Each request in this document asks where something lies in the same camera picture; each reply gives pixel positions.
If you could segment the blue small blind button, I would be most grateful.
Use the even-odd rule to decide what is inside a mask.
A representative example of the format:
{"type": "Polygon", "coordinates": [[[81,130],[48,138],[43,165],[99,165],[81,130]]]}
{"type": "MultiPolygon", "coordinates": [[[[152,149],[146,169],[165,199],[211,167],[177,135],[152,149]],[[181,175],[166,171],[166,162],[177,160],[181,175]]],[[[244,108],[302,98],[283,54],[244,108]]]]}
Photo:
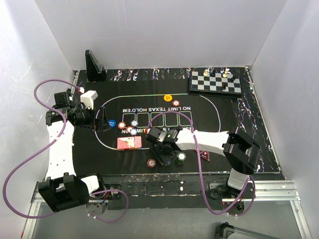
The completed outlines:
{"type": "Polygon", "coordinates": [[[114,128],[116,126],[116,121],[111,119],[111,120],[108,120],[108,124],[111,128],[114,128]]]}

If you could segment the red poker chip stack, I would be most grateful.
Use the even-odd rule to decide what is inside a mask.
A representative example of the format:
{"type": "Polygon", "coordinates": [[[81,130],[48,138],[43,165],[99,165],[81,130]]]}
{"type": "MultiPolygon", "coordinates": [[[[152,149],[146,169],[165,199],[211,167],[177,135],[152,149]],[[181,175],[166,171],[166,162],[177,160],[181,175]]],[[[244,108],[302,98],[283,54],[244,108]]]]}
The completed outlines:
{"type": "Polygon", "coordinates": [[[149,159],[149,160],[147,161],[147,166],[148,166],[149,168],[155,167],[155,166],[156,166],[156,161],[155,161],[154,159],[149,159]]]}

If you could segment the black triangular all-in marker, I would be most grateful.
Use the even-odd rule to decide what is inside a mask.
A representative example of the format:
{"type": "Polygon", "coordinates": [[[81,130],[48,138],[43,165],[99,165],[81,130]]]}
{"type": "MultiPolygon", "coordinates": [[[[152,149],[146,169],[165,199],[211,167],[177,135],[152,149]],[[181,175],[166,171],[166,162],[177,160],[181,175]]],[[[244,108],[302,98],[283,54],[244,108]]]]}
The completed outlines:
{"type": "Polygon", "coordinates": [[[210,158],[209,158],[209,153],[206,152],[206,151],[200,151],[200,158],[201,159],[204,159],[206,161],[210,161],[210,158]]]}

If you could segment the yellow dealer button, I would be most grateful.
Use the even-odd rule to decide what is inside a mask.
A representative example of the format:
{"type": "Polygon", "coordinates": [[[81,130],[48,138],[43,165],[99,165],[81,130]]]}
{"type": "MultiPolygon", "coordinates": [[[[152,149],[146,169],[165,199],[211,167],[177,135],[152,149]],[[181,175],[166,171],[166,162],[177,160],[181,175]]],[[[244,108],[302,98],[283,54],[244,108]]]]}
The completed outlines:
{"type": "Polygon", "coordinates": [[[164,95],[163,99],[164,99],[166,102],[170,102],[170,101],[172,101],[172,95],[166,94],[166,95],[164,95]]]}

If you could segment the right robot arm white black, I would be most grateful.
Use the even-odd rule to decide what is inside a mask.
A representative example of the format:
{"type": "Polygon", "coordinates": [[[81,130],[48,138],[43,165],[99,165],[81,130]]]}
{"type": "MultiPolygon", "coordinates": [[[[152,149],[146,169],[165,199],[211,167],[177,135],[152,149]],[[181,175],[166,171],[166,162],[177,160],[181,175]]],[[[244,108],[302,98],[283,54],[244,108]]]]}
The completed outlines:
{"type": "Polygon", "coordinates": [[[186,150],[225,156],[231,165],[230,175],[227,184],[218,186],[215,194],[231,198],[243,193],[246,180],[255,172],[260,152],[259,143],[238,127],[223,132],[191,131],[179,126],[170,130],[151,127],[146,140],[152,144],[150,150],[161,165],[170,164],[178,153],[186,150]]]}

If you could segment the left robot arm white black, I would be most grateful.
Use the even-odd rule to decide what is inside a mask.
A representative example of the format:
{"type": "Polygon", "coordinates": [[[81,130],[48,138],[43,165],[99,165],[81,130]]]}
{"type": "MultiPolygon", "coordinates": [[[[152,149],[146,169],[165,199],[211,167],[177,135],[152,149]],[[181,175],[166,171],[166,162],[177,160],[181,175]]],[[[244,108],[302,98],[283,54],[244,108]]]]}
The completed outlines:
{"type": "Polygon", "coordinates": [[[104,132],[110,129],[104,107],[101,115],[95,117],[94,100],[98,93],[89,90],[79,100],[71,91],[56,93],[55,105],[46,113],[49,141],[54,144],[49,149],[49,165],[45,180],[38,184],[38,191],[53,212],[60,212],[105,196],[106,187],[101,177],[92,174],[77,177],[73,166],[73,135],[75,127],[104,132]]]}

